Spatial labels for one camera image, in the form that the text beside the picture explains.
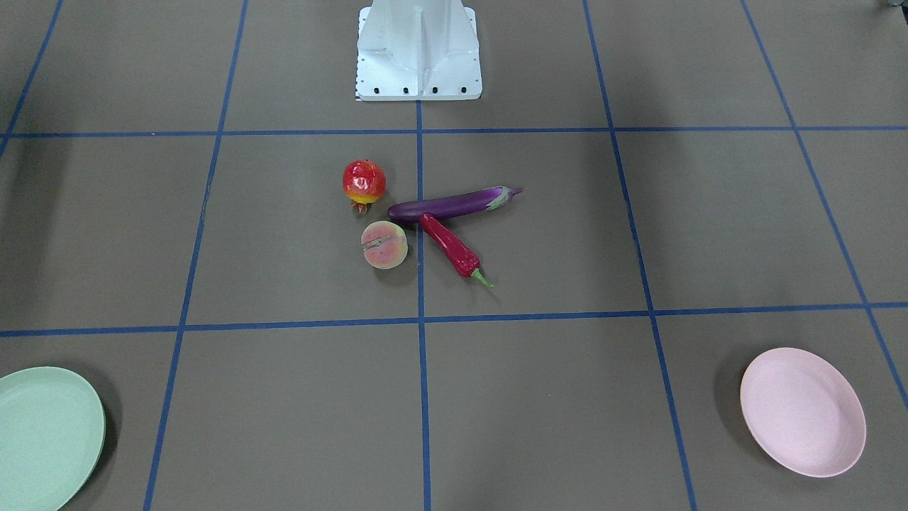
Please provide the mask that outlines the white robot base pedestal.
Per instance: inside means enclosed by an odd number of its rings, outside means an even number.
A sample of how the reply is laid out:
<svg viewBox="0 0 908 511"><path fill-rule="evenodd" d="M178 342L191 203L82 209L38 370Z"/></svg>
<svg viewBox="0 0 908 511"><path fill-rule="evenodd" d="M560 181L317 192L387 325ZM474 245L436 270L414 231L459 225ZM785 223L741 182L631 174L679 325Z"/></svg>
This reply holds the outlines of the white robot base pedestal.
<svg viewBox="0 0 908 511"><path fill-rule="evenodd" d="M359 101L467 101L482 96L474 9L460 1L373 1L358 16Z"/></svg>

